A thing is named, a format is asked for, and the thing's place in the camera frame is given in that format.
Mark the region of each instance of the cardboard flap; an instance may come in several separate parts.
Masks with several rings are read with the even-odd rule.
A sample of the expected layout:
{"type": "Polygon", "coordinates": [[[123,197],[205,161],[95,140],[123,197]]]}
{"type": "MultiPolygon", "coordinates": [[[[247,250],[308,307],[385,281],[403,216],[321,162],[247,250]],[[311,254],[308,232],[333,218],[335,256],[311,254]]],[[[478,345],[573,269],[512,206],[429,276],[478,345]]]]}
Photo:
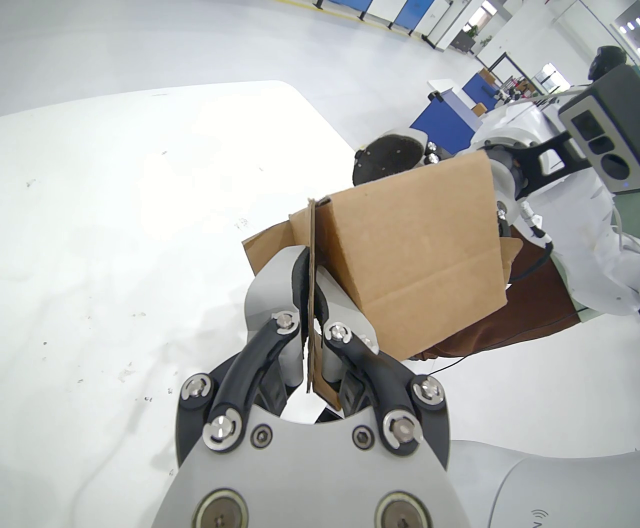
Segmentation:
{"type": "Polygon", "coordinates": [[[502,257],[502,275],[504,276],[505,286],[509,283],[513,261],[520,253],[523,245],[524,243],[519,238],[500,238],[500,256],[502,257]]]}
{"type": "Polygon", "coordinates": [[[296,240],[289,222],[269,227],[243,242],[244,252],[254,275],[257,275],[280,250],[295,245],[296,240]]]}

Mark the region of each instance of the cardboard box on table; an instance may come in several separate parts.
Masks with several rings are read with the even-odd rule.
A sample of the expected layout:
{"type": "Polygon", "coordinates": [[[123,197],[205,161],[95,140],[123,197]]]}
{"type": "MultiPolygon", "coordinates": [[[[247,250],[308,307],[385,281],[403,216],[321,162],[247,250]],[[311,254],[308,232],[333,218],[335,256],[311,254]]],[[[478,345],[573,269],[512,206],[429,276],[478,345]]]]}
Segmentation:
{"type": "MultiPolygon", "coordinates": [[[[311,247],[311,261],[368,318],[380,349],[405,360],[506,304],[522,242],[498,237],[489,160],[476,152],[310,200],[243,245],[254,273],[282,248],[311,247]]],[[[313,373],[315,344],[314,390],[339,408],[313,373]]]]}

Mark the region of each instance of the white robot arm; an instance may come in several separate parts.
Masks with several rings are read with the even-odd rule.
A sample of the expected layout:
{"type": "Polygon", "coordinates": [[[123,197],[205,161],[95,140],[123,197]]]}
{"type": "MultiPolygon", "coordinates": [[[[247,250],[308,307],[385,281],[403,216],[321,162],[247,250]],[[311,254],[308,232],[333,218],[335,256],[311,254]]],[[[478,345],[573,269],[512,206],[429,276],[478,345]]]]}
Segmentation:
{"type": "MultiPolygon", "coordinates": [[[[594,161],[598,171],[587,167],[545,183],[545,178],[552,178],[544,175],[563,164],[553,150],[547,150],[540,157],[543,176],[539,179],[544,185],[533,191],[523,189],[522,183],[531,173],[518,166],[518,152],[513,149],[552,146],[556,138],[566,134],[562,108],[562,102],[544,110],[531,102],[502,106],[485,118],[469,150],[485,149],[490,156],[496,197],[507,209],[510,224],[524,236],[529,234],[534,244],[544,245],[529,228],[532,221],[543,222],[544,231],[553,240],[554,257],[566,271],[571,296],[599,312],[633,314],[640,310],[640,243],[612,226],[617,211],[611,191],[624,192],[626,186],[637,186],[637,170],[618,180],[606,174],[598,160],[594,161]]],[[[617,136],[612,143],[624,141],[621,134],[617,136]]],[[[630,169],[637,167],[630,149],[624,150],[630,169]]]]}

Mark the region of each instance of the circular mount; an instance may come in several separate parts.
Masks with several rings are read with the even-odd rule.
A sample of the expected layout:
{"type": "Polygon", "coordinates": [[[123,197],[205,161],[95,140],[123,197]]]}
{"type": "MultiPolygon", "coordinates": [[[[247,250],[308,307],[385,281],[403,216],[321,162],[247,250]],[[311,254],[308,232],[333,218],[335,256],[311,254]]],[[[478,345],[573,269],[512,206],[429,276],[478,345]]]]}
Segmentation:
{"type": "Polygon", "coordinates": [[[429,528],[429,514],[413,495],[393,492],[376,508],[376,528],[429,528]]]}
{"type": "Polygon", "coordinates": [[[193,514],[193,528],[246,528],[248,523],[246,502],[233,490],[216,490],[193,514]]]}

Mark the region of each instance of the silver screw head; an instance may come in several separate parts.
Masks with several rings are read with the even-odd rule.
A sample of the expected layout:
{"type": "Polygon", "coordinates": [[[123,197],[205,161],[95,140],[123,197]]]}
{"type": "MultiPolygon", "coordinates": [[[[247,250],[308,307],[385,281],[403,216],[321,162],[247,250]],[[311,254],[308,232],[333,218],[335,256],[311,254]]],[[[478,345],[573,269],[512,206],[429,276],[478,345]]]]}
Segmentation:
{"type": "Polygon", "coordinates": [[[347,329],[340,323],[335,324],[331,327],[331,337],[336,341],[342,341],[347,337],[347,329]]]}
{"type": "Polygon", "coordinates": [[[273,431],[267,424],[256,426],[251,433],[251,445],[256,449],[264,449],[273,439],[273,431]]]}
{"type": "Polygon", "coordinates": [[[440,395],[440,387],[434,383],[430,383],[429,378],[422,382],[420,389],[422,390],[422,395],[426,399],[435,399],[440,395]]]}
{"type": "Polygon", "coordinates": [[[420,384],[413,384],[413,392],[418,399],[427,405],[438,405],[444,401],[444,389],[440,382],[431,376],[420,384]]]}
{"type": "Polygon", "coordinates": [[[351,439],[358,449],[366,451],[373,447],[373,432],[367,426],[358,426],[353,430],[351,439]]]}
{"type": "Polygon", "coordinates": [[[189,383],[187,383],[187,393],[189,394],[189,396],[199,396],[200,394],[202,394],[204,386],[205,385],[203,380],[191,380],[189,383]]]}
{"type": "Polygon", "coordinates": [[[293,317],[290,314],[280,314],[276,319],[278,326],[288,330],[293,326],[293,317]]]}
{"type": "Polygon", "coordinates": [[[407,418],[400,418],[391,425],[391,432],[401,444],[408,444],[413,440],[414,426],[407,418]]]}
{"type": "Polygon", "coordinates": [[[226,416],[218,416],[211,422],[211,438],[218,442],[222,442],[225,438],[228,438],[233,432],[234,424],[226,416]]]}
{"type": "Polygon", "coordinates": [[[187,401],[189,398],[208,396],[212,389],[210,377],[204,373],[194,374],[187,378],[180,389],[180,398],[187,401]]]}
{"type": "Polygon", "coordinates": [[[506,220],[507,219],[506,206],[502,202],[498,202],[496,205],[498,210],[498,218],[500,218],[500,220],[506,220]]]}

